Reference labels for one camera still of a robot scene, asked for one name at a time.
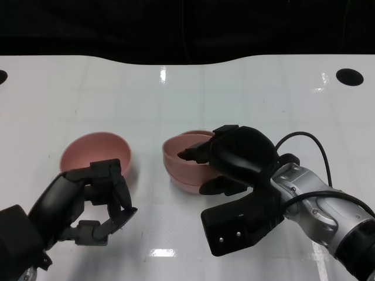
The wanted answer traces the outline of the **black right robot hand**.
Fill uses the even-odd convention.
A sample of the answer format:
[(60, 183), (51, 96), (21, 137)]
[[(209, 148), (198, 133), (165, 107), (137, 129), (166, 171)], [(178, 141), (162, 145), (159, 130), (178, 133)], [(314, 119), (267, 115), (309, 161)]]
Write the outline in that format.
[(185, 161), (208, 164), (219, 175), (200, 185), (201, 195), (245, 192), (259, 182), (261, 173), (277, 161), (274, 144), (260, 131), (248, 126), (223, 125), (213, 136), (181, 150)]

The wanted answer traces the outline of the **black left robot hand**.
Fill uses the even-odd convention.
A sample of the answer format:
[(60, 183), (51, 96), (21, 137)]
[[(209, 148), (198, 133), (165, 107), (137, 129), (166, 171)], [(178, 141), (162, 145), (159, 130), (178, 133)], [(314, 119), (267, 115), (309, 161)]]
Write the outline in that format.
[[(81, 220), (84, 203), (106, 205), (104, 223)], [(81, 246), (106, 246), (109, 235), (121, 229), (137, 212), (121, 173), (119, 159), (92, 162), (89, 166), (61, 172), (46, 188), (28, 217), (41, 235), (46, 249), (59, 241)]]

